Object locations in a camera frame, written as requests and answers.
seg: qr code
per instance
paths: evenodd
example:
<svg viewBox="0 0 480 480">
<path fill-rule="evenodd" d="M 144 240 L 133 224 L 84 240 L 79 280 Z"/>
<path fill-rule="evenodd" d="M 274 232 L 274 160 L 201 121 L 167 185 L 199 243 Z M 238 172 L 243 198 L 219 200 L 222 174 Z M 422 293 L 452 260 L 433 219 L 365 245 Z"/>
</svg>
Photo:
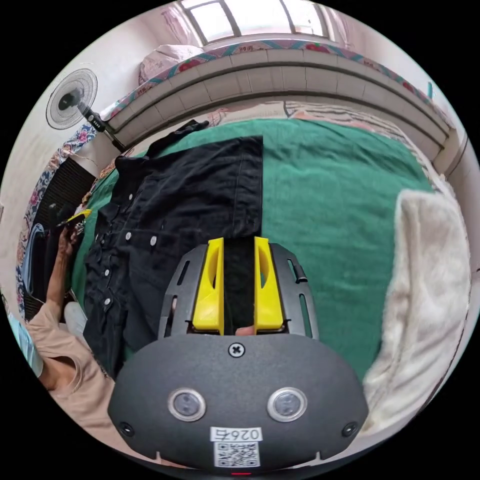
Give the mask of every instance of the qr code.
<svg viewBox="0 0 480 480">
<path fill-rule="evenodd" d="M 214 455 L 216 467 L 260 466 L 259 443 L 257 441 L 215 442 Z"/>
</svg>

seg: red flower pattern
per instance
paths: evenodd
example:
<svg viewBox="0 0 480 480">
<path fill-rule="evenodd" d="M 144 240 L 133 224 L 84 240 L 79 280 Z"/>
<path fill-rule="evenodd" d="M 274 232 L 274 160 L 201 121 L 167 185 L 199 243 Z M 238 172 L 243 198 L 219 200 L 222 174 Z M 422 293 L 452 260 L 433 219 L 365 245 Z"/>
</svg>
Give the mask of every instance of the red flower pattern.
<svg viewBox="0 0 480 480">
<path fill-rule="evenodd" d="M 329 49 L 326 46 L 320 45 L 319 43 L 308 43 L 305 48 L 307 50 L 313 50 L 315 52 L 323 52 L 324 54 L 329 54 Z"/>
<path fill-rule="evenodd" d="M 407 90 L 410 90 L 412 93 L 415 93 L 414 92 L 414 88 L 407 82 L 407 81 L 404 81 L 402 83 L 402 85 L 407 89 Z"/>
<path fill-rule="evenodd" d="M 178 67 L 178 71 L 179 72 L 184 72 L 185 70 L 188 70 L 188 69 L 191 69 L 193 67 L 196 67 L 197 65 L 200 65 L 200 60 L 197 60 L 196 58 L 192 59 L 192 60 L 186 60 L 184 63 L 182 63 L 179 67 Z"/>
</svg>

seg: person's hand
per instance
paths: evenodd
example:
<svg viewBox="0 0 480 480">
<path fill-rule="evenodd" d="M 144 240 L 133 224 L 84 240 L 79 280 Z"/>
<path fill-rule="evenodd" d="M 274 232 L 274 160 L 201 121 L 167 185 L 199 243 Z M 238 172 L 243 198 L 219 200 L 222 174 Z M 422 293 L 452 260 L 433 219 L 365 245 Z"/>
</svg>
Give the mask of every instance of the person's hand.
<svg viewBox="0 0 480 480">
<path fill-rule="evenodd" d="M 74 245 L 77 243 L 77 233 L 72 234 L 64 228 L 58 239 L 58 255 L 65 258 L 70 258 L 74 252 Z"/>
<path fill-rule="evenodd" d="M 253 325 L 242 326 L 241 328 L 236 329 L 235 335 L 237 337 L 248 337 L 250 335 L 255 335 L 255 327 Z"/>
</svg>

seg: white blanket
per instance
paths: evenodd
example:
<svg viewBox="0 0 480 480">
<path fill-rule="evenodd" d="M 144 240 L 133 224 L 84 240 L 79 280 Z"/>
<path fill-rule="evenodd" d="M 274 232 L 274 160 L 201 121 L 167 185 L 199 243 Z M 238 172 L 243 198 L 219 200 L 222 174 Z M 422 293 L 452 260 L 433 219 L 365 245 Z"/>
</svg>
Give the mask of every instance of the white blanket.
<svg viewBox="0 0 480 480">
<path fill-rule="evenodd" d="M 470 254 L 450 195 L 404 190 L 380 353 L 363 381 L 370 435 L 425 403 L 455 356 L 469 307 Z"/>
</svg>

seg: screw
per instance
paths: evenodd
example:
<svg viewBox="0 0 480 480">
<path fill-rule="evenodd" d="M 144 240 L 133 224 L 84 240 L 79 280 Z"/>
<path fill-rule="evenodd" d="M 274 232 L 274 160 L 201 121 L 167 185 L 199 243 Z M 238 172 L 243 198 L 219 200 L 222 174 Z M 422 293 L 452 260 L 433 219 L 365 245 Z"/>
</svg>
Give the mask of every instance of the screw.
<svg viewBox="0 0 480 480">
<path fill-rule="evenodd" d="M 238 359 L 245 353 L 245 347 L 241 343 L 232 343 L 228 347 L 228 353 L 234 359 Z"/>
<path fill-rule="evenodd" d="M 343 427 L 341 434 L 343 437 L 351 437 L 358 429 L 357 422 L 352 421 Z"/>
<path fill-rule="evenodd" d="M 133 437 L 135 435 L 134 429 L 125 421 L 120 422 L 120 431 L 126 437 Z"/>
</svg>

